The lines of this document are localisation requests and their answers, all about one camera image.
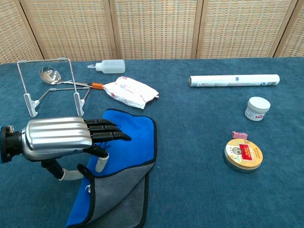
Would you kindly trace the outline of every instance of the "wicker panel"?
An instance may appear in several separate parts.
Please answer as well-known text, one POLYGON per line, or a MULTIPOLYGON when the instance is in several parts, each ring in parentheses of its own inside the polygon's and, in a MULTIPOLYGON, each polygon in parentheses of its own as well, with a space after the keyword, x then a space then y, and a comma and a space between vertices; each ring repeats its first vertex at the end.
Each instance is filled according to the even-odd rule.
POLYGON ((123 59, 191 57, 196 0, 114 2, 123 59))
POLYGON ((39 59, 13 0, 0 2, 0 63, 39 59))
POLYGON ((22 5, 45 58, 113 58, 102 0, 26 0, 22 5))
POLYGON ((304 56, 304 4, 283 47, 281 56, 304 56))
POLYGON ((291 0, 209 0, 200 58, 267 57, 291 0))

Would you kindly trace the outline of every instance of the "blue carpet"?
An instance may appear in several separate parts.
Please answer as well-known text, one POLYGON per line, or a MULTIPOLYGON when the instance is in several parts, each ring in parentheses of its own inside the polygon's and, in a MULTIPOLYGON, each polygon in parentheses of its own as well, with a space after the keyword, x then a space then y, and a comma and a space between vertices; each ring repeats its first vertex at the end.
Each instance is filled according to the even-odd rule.
MULTIPOLYGON (((100 118, 107 108, 115 108, 156 121, 158 158, 149 176, 145 227, 304 227, 303 57, 126 61, 126 72, 117 75, 86 68, 93 63, 73 63, 77 81, 109 83, 125 75, 160 93, 141 110, 94 90, 84 106, 85 119, 100 118), (191 75, 230 74, 279 74, 281 81, 277 86, 222 88, 187 83, 191 75), (252 96, 272 105, 261 122, 244 116, 252 96), (223 151, 232 131, 248 133, 261 148, 264 161, 257 171, 240 173, 225 163, 223 151)), ((56 68, 63 80, 70 79, 67 63, 22 65, 33 100, 52 86, 39 78, 46 66, 56 68)), ((0 77, 0 125, 21 130, 31 118, 16 64, 0 65, 0 77)), ((47 95, 36 118, 75 116, 72 93, 47 95)), ((89 157, 77 154, 58 161, 75 169, 89 157)), ((0 182, 3 228, 64 227, 80 185, 59 182, 40 163, 22 156, 0 165, 0 182)))

